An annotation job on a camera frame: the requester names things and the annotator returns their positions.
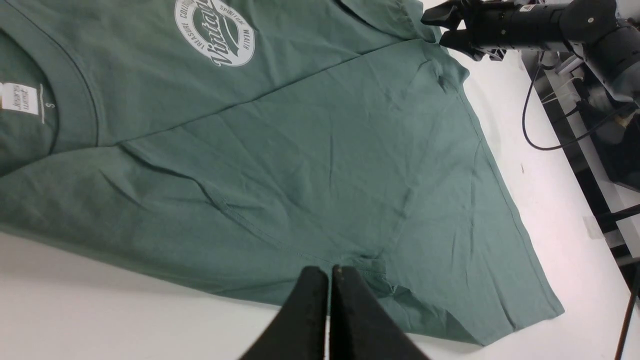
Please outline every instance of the wire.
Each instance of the wire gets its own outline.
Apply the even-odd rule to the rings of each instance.
[[[567,94],[562,94],[562,95],[558,95],[556,97],[552,97],[551,99],[547,99],[547,100],[542,102],[542,105],[548,104],[548,103],[550,103],[552,101],[556,101],[556,100],[560,99],[561,97],[567,97],[569,95],[576,95],[578,98],[580,97],[580,95],[576,94],[575,92],[569,92]]]
[[[551,94],[548,94],[547,96],[543,97],[541,100],[544,101],[544,100],[548,99],[551,95],[555,94],[556,91],[558,91],[558,90],[562,89],[563,87],[569,85],[569,83],[571,83],[573,80],[576,80],[576,79],[584,80],[584,78],[582,76],[574,76],[571,79],[567,80],[567,82],[565,82],[564,84],[560,85],[554,91],[552,91]]]
[[[574,107],[572,111],[569,111],[568,113],[562,115],[561,117],[555,119],[555,120],[551,120],[551,124],[555,124],[556,122],[562,121],[568,117],[570,117],[571,115],[577,113],[580,109],[578,108],[578,106]]]
[[[614,116],[616,116],[617,114],[626,111],[628,109],[631,109],[632,107],[636,107],[636,104],[634,104],[633,102],[627,103],[626,105],[622,106],[621,108],[615,110],[614,112],[610,113],[609,115],[607,115],[604,119],[602,119],[599,123],[597,123],[595,126],[593,126],[589,131],[587,131],[586,133],[578,136],[577,138],[570,140],[566,143],[562,143],[560,145],[557,146],[551,146],[551,147],[540,147],[537,146],[536,144],[531,142],[531,139],[529,138],[529,135],[527,134],[527,123],[526,123],[526,118],[527,118],[527,106],[529,105],[529,98],[531,97],[531,91],[533,90],[533,84],[535,83],[536,79],[538,78],[538,75],[540,74],[540,69],[541,67],[538,66],[538,69],[536,70],[536,74],[533,75],[533,79],[531,79],[531,85],[529,86],[529,91],[527,92],[527,98],[524,102],[524,107],[522,108],[522,134],[524,135],[525,140],[527,140],[527,143],[529,143],[529,145],[531,145],[531,147],[533,147],[534,149],[537,150],[541,150],[541,151],[551,151],[551,150],[558,150],[558,149],[562,149],[563,147],[566,147],[567,145],[571,145],[573,143],[577,143],[578,141],[586,138],[587,136],[590,136],[591,134],[593,134],[596,130],[600,129],[604,124],[606,124],[609,120],[611,120]]]

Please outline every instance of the t-shirt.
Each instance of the t-shirt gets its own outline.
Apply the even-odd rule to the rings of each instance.
[[[354,266],[404,330],[452,340],[561,314],[421,10],[0,0],[0,82],[29,100],[0,110],[0,229],[271,304]]]

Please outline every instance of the circular logo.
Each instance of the circular logo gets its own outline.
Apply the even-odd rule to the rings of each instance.
[[[253,56],[253,29],[220,0],[177,0],[175,22],[189,44],[216,66],[242,66]]]

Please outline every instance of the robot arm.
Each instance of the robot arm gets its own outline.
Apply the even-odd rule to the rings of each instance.
[[[505,50],[566,51],[582,58],[611,96],[640,106],[640,31],[617,18],[616,0],[570,4],[448,0],[422,22],[449,29],[440,45],[479,61],[501,60]],[[464,21],[466,29],[458,30]]]

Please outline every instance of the clothing label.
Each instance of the clothing label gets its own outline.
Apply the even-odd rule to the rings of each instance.
[[[253,57],[253,28],[220,0],[176,0],[175,23],[189,44],[216,66],[242,66]]]
[[[20,84],[2,84],[2,109],[38,115],[38,90]]]

